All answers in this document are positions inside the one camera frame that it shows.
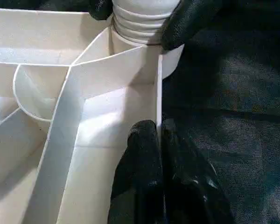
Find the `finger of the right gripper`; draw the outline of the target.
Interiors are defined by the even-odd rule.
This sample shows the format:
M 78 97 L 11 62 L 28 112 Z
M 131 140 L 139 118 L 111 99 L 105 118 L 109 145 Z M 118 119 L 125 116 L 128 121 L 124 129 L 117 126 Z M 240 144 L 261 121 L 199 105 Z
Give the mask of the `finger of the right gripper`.
M 89 14 L 95 20 L 107 20 L 112 13 L 112 0 L 89 0 Z
M 222 0 L 182 0 L 171 14 L 161 37 L 164 50 L 183 45 L 207 26 L 223 7 Z

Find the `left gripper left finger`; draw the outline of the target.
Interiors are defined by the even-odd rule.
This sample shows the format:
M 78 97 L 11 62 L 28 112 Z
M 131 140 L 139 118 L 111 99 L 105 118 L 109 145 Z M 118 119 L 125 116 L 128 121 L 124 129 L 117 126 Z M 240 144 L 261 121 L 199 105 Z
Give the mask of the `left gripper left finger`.
M 162 224 L 164 189 L 161 153 L 152 120 L 135 123 L 114 174 L 108 223 Z

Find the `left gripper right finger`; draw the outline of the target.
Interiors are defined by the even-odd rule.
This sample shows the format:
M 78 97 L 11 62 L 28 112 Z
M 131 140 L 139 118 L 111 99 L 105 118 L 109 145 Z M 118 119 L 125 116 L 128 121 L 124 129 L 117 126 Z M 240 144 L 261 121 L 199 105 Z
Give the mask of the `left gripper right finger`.
M 230 203 L 213 166 L 173 119 L 163 121 L 165 204 L 171 224 L 232 224 Z

